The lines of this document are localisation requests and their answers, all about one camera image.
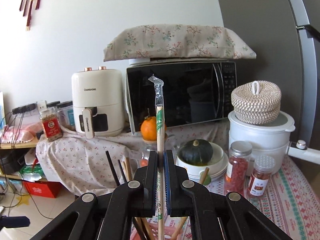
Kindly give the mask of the bamboo chopstick three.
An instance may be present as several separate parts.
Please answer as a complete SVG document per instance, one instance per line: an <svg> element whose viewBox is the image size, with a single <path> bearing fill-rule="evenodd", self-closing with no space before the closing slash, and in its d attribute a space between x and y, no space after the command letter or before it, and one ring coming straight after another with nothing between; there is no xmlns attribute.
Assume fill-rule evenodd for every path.
<svg viewBox="0 0 320 240"><path fill-rule="evenodd" d="M185 224L187 219L188 219L188 217L181 217L180 218L180 221L179 221L178 225L176 226L176 229L175 229L174 233L171 236L172 240L177 239L177 237L178 237L180 231L182 230L182 228L183 228L183 226L184 226L184 224Z"/></svg>

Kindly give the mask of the bamboo chopstick four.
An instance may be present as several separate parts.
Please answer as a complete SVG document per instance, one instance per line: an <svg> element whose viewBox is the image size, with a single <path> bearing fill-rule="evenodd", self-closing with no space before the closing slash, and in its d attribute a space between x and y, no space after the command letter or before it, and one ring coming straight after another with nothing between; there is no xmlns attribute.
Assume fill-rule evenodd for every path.
<svg viewBox="0 0 320 240"><path fill-rule="evenodd" d="M135 217L133 220L140 239L155 239L146 218Z"/></svg>

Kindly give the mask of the disposable bamboo chopstick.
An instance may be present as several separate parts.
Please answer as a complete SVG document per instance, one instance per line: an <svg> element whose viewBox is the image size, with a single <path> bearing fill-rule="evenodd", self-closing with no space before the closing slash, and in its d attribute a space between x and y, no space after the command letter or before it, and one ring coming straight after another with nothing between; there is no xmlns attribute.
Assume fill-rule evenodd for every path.
<svg viewBox="0 0 320 240"><path fill-rule="evenodd" d="M158 219L158 239L165 239L164 233L164 171L163 171L163 155L164 155L164 98L163 85L164 82L154 75L149 78L155 88L155 109L156 109L156 133L157 133L157 219Z"/></svg>

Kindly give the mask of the pink perforated utensil basket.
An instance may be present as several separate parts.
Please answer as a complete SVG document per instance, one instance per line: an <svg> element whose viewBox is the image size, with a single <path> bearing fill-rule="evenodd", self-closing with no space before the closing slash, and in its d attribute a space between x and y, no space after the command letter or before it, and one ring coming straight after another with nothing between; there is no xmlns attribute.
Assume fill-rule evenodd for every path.
<svg viewBox="0 0 320 240"><path fill-rule="evenodd" d="M180 218L170 218L168 217L164 222L164 236L165 239L171 239L172 235L174 234L179 222ZM154 239L158 239L158 223L155 219L147 219L151 231L153 233ZM132 227L130 239L140 239L138 232L136 231L135 227ZM191 233L191 225L189 218L186 220L184 226L182 226L180 233L176 237L177 240L192 240L192 233Z"/></svg>

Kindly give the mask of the black chopstick gold band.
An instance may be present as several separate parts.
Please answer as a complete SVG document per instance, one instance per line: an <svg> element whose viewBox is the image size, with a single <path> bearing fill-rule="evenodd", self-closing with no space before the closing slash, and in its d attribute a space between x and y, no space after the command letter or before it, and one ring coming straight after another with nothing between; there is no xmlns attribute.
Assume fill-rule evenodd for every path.
<svg viewBox="0 0 320 240"><path fill-rule="evenodd" d="M110 153L109 153L108 151L106 151L105 153L106 153L106 157L107 157L107 161L108 161L110 170L111 170L111 172L112 172L112 176L113 176L113 178L114 178L114 182L116 183L117 186L119 186L119 185L120 185L120 182L119 182L117 173L116 173L116 171L115 171L115 169L114 169L114 165L113 165L113 163L112 163Z"/></svg>

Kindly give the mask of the tall goji berry jar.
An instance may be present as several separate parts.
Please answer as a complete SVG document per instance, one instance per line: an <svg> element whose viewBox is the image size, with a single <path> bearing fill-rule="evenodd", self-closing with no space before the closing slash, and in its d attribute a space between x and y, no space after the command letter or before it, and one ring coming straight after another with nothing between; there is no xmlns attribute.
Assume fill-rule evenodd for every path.
<svg viewBox="0 0 320 240"><path fill-rule="evenodd" d="M234 141L231 143L224 183L225 194L230 192L244 194L245 176L251 153L252 145L249 142Z"/></svg>

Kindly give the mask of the red gift box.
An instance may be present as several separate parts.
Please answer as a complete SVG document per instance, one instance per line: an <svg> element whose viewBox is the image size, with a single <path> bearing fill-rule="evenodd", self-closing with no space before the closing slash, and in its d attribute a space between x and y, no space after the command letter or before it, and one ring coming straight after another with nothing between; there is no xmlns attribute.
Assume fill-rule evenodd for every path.
<svg viewBox="0 0 320 240"><path fill-rule="evenodd" d="M51 181L23 181L23 186L29 194L46 198L56 198L62 189L61 183Z"/></svg>

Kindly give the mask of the white ceramic bowl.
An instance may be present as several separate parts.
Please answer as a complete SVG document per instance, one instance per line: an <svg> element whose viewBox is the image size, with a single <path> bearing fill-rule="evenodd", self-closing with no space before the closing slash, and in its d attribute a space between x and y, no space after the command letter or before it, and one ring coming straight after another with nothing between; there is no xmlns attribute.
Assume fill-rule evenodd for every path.
<svg viewBox="0 0 320 240"><path fill-rule="evenodd" d="M228 165L227 154L219 145L212 142L210 142L210 145L213 148L213 156L210 162L206 165L190 165L188 163L183 162L179 157L177 157L176 165L186 169L190 180L199 182L201 175L203 174L206 168L209 168L209 171L204 181L205 185L210 184L211 181L217 180L225 174Z"/></svg>

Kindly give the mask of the short red spice jar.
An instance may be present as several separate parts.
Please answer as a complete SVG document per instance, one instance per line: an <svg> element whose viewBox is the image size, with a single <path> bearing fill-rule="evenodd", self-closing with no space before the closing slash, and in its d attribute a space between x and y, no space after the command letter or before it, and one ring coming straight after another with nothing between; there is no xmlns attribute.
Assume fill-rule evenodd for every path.
<svg viewBox="0 0 320 240"><path fill-rule="evenodd" d="M262 197L276 165L274 158L261 155L255 158L247 193L250 198Z"/></svg>

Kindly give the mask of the floral white cloth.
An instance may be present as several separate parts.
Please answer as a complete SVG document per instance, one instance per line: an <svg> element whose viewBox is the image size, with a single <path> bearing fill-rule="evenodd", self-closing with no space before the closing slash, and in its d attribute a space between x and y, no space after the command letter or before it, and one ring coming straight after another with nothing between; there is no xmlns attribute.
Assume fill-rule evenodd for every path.
<svg viewBox="0 0 320 240"><path fill-rule="evenodd" d="M226 150L228 133L227 120L168 128L165 149L176 153L185 142L204 139ZM143 155L143 145L139 133L123 132L115 137L87 139L65 128L63 136L53 142L42 136L36 145L36 157L48 181L60 182L77 196L86 192L100 196L116 187L106 153L110 154L116 171L119 171L119 161L126 157L130 159L132 171L135 171Z"/></svg>

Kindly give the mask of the glass jar with tomatoes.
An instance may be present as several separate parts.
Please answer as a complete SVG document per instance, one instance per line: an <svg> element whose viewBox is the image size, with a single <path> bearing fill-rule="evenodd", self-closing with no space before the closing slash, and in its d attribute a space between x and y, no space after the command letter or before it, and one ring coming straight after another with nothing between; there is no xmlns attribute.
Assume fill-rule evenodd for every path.
<svg viewBox="0 0 320 240"><path fill-rule="evenodd" d="M148 165L150 152L157 152L157 140L142 139L142 144L138 150L131 150L129 157L137 163L137 167Z"/></svg>

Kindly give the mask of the dark green squash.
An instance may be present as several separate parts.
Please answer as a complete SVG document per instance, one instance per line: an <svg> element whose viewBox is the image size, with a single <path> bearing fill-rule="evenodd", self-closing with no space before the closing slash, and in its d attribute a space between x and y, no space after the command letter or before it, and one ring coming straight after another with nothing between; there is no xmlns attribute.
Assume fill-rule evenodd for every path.
<svg viewBox="0 0 320 240"><path fill-rule="evenodd" d="M177 156L187 164L203 166L211 160L213 148L208 141L195 139L186 142L178 150Z"/></svg>

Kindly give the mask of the striped patterned tablecloth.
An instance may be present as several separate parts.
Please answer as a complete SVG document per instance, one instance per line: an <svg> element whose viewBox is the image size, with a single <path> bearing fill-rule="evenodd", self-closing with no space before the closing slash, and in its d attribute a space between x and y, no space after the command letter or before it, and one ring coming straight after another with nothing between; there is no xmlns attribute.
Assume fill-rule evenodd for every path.
<svg viewBox="0 0 320 240"><path fill-rule="evenodd" d="M319 239L319 198L290 157L262 197L246 198L292 239Z"/></svg>

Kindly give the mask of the white electric pot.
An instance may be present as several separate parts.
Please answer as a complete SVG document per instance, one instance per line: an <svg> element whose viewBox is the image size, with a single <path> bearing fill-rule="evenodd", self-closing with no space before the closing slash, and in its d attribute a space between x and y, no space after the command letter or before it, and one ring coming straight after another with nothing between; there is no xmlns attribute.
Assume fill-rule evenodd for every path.
<svg viewBox="0 0 320 240"><path fill-rule="evenodd" d="M228 115L230 121L229 144L235 141L247 141L252 145L249 166L246 175L250 176L256 157L271 156L275 160L273 174L281 168L285 155L319 164L319 150L308 148L304 140L290 141L290 134L295 131L293 117L280 112L276 120L265 125L252 125L240 121L235 112Z"/></svg>

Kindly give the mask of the orange tangerine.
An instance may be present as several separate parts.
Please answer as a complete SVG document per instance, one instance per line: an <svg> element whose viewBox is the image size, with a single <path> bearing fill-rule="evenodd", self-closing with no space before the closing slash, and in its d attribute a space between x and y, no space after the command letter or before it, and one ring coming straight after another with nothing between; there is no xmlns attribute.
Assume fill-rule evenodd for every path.
<svg viewBox="0 0 320 240"><path fill-rule="evenodd" d="M156 131L156 117L151 116L148 112L148 115L144 118L140 126L140 132L142 138L146 141L156 141L157 140L157 131Z"/></svg>

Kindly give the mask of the red label condiment jar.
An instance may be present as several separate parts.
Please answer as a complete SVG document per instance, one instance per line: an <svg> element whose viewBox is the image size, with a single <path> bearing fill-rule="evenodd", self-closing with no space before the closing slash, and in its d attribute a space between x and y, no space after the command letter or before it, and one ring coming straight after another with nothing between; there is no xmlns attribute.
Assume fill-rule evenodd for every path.
<svg viewBox="0 0 320 240"><path fill-rule="evenodd" d="M48 142L52 142L62 137L57 112L54 107L47 106L46 100L37 103L40 122L43 127L44 135Z"/></svg>

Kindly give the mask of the woven rattan basket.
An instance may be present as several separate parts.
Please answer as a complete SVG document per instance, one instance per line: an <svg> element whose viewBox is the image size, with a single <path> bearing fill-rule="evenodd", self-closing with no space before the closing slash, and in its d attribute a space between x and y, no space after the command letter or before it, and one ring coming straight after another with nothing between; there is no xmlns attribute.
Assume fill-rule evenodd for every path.
<svg viewBox="0 0 320 240"><path fill-rule="evenodd" d="M253 81L236 87L231 103L238 120L264 125L276 120L280 113L281 90L269 81Z"/></svg>

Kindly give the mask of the cream air fryer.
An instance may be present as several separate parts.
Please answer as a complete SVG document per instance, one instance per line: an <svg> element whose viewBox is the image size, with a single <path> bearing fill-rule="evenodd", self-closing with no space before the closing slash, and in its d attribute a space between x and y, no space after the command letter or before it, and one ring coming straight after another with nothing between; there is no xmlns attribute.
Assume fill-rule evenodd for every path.
<svg viewBox="0 0 320 240"><path fill-rule="evenodd" d="M114 137L124 128L121 71L85 68L71 77L75 130L86 138Z"/></svg>

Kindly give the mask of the black microwave oven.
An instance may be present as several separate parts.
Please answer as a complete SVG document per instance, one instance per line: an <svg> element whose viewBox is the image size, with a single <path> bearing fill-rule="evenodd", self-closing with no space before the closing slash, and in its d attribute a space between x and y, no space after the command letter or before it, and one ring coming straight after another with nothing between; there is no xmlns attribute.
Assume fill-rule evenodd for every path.
<svg viewBox="0 0 320 240"><path fill-rule="evenodd" d="M237 87L234 62L148 62L126 70L127 112L132 133L140 131L147 115L156 114L151 76L164 82L167 127L224 119L233 110L231 93Z"/></svg>

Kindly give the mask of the floral cloth cover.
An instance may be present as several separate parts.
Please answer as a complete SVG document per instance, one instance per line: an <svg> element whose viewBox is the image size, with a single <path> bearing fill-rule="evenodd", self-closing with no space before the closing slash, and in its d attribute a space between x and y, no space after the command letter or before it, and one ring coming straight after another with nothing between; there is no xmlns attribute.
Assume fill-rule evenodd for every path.
<svg viewBox="0 0 320 240"><path fill-rule="evenodd" d="M104 61L129 59L255 59L232 30L214 25L151 24L125 29L104 49Z"/></svg>

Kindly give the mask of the grey refrigerator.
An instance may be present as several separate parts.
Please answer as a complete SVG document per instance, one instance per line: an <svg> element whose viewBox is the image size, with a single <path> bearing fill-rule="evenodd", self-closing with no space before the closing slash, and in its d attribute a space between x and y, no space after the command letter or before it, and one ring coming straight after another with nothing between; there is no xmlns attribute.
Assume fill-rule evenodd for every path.
<svg viewBox="0 0 320 240"><path fill-rule="evenodd" d="M237 62L238 83L271 81L296 130L319 149L319 0L219 0L224 26L256 53Z"/></svg>

